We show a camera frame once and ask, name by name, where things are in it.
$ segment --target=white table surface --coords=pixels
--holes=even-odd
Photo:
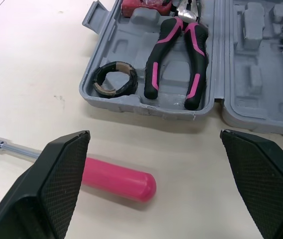
[[[113,0],[102,0],[110,10]],[[82,186],[66,238],[261,239],[241,199],[216,105],[202,121],[112,113],[78,86],[98,36],[82,26],[92,0],[0,0],[0,137],[42,149],[91,131],[88,155],[148,171],[157,194],[142,205]],[[283,148],[283,137],[260,134]],[[0,154],[0,200],[30,162]]]

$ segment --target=black tape roll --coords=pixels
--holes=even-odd
[[[129,76],[129,81],[118,90],[106,90],[102,87],[106,75],[109,72],[122,72]],[[113,61],[95,70],[93,74],[93,87],[103,98],[114,98],[119,96],[134,94],[137,90],[136,70],[128,63],[122,61]]]

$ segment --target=black gripper pad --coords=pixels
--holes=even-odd
[[[283,150],[233,130],[223,130],[220,137],[238,191],[263,238],[283,239]]]
[[[47,144],[0,202],[0,239],[63,239],[80,190],[88,131]]]

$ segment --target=tool case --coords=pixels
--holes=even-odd
[[[137,8],[121,14],[122,0],[111,11],[93,2],[83,25],[99,40],[80,82],[80,94],[92,106],[114,112],[135,112],[168,120],[194,120],[221,102],[222,117],[233,127],[283,135],[283,2],[280,0],[201,0],[201,23],[208,27],[206,90],[196,111],[184,108],[189,84],[189,57],[180,37],[161,67],[159,95],[144,97],[147,59],[159,38],[160,25],[171,16]],[[93,88],[94,71],[109,62],[131,64],[138,75],[135,94],[106,99]],[[108,73],[105,88],[118,89],[128,80]]]

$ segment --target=red item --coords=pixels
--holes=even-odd
[[[160,15],[167,16],[171,10],[171,2],[162,5],[162,0],[122,0],[121,11],[124,17],[131,17],[133,11],[138,7],[145,7],[157,10]]]
[[[138,202],[149,201],[157,190],[151,174],[93,158],[86,158],[82,183]]]

